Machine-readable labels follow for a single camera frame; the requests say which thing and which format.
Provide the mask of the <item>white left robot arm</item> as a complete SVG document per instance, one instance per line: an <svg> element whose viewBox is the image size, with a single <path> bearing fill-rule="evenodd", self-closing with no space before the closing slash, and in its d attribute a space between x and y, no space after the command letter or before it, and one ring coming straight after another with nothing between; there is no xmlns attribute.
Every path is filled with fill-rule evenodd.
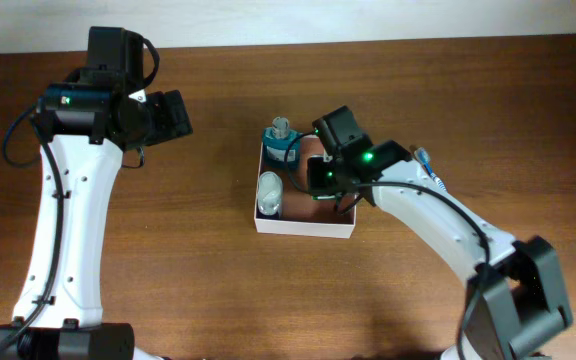
<svg viewBox="0 0 576 360"><path fill-rule="evenodd" d="M103 321L101 258L124 155L192 133L178 91L150 92L157 50L121 27L93 27L87 60L25 110L42 188L31 260L0 359L143 359L127 323Z"/></svg>

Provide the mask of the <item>blue toothbrush with clear cap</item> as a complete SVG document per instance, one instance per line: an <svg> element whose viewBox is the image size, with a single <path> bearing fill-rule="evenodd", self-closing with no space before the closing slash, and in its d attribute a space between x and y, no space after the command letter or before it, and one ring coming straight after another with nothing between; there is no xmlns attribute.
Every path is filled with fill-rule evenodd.
<svg viewBox="0 0 576 360"><path fill-rule="evenodd" d="M432 178L432 180L437 184L437 186L441 188L443 191L447 191L444 182L434 172L433 168L430 165L431 157L429 156L429 153L423 147L418 147L414 151L414 156L417 159L417 161L422 164L427 174Z"/></svg>

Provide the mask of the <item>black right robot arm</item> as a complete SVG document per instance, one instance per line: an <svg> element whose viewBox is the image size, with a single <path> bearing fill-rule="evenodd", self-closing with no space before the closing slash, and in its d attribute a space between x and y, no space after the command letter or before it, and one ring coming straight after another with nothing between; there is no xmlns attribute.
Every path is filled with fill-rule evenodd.
<svg viewBox="0 0 576 360"><path fill-rule="evenodd" d="M464 285L464 310L443 359L536 359L573 323L554 247L521 241L450 195L419 152L375 144L342 106L312 124L324 155L307 162L315 199L353 195L400 220Z"/></svg>

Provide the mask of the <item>teal mouthwash bottle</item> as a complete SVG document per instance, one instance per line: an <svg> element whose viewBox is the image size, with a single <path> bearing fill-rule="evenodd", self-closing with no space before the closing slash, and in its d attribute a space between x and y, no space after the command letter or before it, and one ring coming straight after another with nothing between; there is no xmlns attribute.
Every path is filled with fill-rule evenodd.
<svg viewBox="0 0 576 360"><path fill-rule="evenodd" d="M300 157L300 141L297 140L291 148L289 145L300 133L291 128L289 120L285 117L276 117L272 125L265 128L262 134L263 156L268 166L275 168L284 167L284 156L288 153L287 166L296 169Z"/></svg>

